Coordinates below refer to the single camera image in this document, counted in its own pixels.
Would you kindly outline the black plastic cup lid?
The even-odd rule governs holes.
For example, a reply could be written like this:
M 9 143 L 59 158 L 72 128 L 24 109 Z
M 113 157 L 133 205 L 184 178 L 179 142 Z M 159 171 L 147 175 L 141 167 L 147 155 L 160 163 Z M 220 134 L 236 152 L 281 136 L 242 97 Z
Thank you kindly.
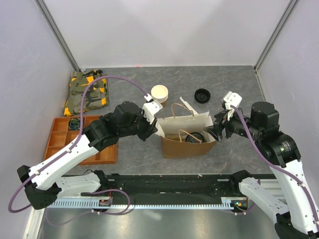
M 193 132 L 187 135 L 187 137 L 185 138 L 185 142 L 188 143 L 204 143 L 205 142 L 205 138 L 202 134 L 198 133 L 198 132 Z

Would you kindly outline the brown paper bag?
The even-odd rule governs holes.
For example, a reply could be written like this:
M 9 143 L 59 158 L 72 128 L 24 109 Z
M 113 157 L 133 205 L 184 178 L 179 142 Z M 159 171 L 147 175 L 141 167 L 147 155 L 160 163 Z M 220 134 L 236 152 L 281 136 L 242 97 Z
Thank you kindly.
M 178 116 L 174 106 L 186 106 L 173 103 L 172 116 L 160 118 L 155 133 L 160 137 L 161 150 L 164 158 L 187 158 L 207 154 L 217 141 L 204 128 L 213 124 L 210 112 L 196 114 L 194 110 L 187 109 L 188 115 Z

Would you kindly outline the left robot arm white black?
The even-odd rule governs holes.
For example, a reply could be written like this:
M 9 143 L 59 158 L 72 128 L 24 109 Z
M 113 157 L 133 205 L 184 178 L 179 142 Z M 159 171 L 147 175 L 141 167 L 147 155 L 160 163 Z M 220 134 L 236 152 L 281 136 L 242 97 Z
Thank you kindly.
M 157 131 L 156 114 L 161 109 L 157 101 L 145 103 L 142 108 L 123 102 L 112 113 L 92 121 L 73 141 L 44 162 L 19 167 L 17 173 L 31 206 L 43 209 L 58 198 L 72 194 L 106 195 L 110 187 L 102 172 L 96 170 L 87 176 L 71 177 L 64 174 L 83 160 L 117 144 L 122 137 L 136 135 L 145 141 Z

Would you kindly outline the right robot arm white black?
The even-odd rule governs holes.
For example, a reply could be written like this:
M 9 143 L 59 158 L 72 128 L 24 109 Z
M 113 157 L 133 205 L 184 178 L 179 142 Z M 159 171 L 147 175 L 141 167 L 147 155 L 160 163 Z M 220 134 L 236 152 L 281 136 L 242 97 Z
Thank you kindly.
M 310 192 L 296 142 L 279 130 L 279 112 L 269 102 L 256 102 L 246 118 L 235 106 L 224 106 L 205 131 L 217 141 L 233 134 L 248 138 L 261 159 L 270 167 L 284 195 L 285 203 L 272 196 L 246 170 L 231 175 L 228 190 L 243 194 L 273 222 L 281 239 L 317 239 L 319 208 Z

